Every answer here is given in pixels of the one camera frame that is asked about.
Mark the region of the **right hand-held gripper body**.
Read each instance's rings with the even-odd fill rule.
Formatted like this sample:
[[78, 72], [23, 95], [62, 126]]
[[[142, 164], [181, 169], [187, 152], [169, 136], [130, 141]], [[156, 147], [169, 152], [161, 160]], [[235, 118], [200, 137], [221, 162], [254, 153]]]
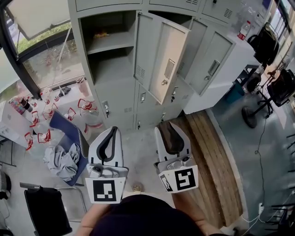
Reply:
[[199, 187], [198, 166], [192, 155], [154, 163], [156, 172], [169, 193], [180, 193]]

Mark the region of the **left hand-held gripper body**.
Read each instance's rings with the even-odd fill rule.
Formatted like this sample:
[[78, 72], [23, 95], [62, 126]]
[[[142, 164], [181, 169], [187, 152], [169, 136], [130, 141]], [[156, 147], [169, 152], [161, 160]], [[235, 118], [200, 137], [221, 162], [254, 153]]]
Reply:
[[89, 177], [85, 179], [90, 202], [118, 204], [123, 196], [129, 169], [127, 167], [87, 164]]

